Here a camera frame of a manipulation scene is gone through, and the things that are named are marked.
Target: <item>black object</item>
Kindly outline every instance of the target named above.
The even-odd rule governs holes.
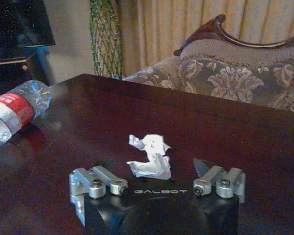
[[[0,47],[54,45],[43,0],[0,0]]]
[[[232,235],[238,230],[239,199],[196,197],[193,183],[136,179],[127,196],[85,195],[87,235]]]
[[[214,162],[193,158],[193,165],[199,178],[203,177],[215,164]]]

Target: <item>wall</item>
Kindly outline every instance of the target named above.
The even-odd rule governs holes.
[[[94,74],[89,0],[44,0],[56,45],[46,56],[51,84],[82,73]]]

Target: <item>silver metal bracket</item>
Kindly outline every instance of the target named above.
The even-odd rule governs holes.
[[[213,166],[203,177],[193,181],[195,195],[204,196],[211,193],[211,186],[223,178],[226,172],[220,166]]]
[[[238,195],[240,203],[245,201],[246,175],[242,170],[231,168],[229,173],[216,183],[216,194],[224,199]]]
[[[239,197],[240,203],[245,201],[246,175],[242,170],[232,168],[227,173],[222,167],[212,167],[203,177],[194,180],[193,190],[197,196],[204,196],[211,193],[211,186],[216,186],[216,194],[223,198],[232,198],[235,194]]]
[[[96,166],[90,170],[79,168],[69,174],[70,181],[70,201],[75,204],[76,214],[85,226],[84,194],[93,198],[101,198],[106,194],[106,186],[110,187],[110,192],[116,196],[128,193],[126,179],[116,177],[102,166]]]

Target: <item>screw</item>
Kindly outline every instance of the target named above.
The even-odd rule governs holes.
[[[93,180],[93,185],[94,186],[101,186],[102,185],[102,181],[101,181],[101,179],[94,179]]]
[[[128,195],[128,188],[127,187],[122,187],[120,188],[120,195]]]
[[[23,70],[27,70],[28,69],[28,66],[27,65],[22,65],[22,69]]]
[[[195,193],[196,196],[201,196],[202,193],[203,193],[203,190],[200,187],[195,187],[194,188],[194,193]]]
[[[227,179],[221,180],[221,185],[224,187],[230,187],[231,181],[229,181]]]

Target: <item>sofa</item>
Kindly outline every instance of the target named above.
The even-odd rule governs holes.
[[[294,112],[294,37],[273,44],[239,41],[218,15],[174,56],[125,81]]]

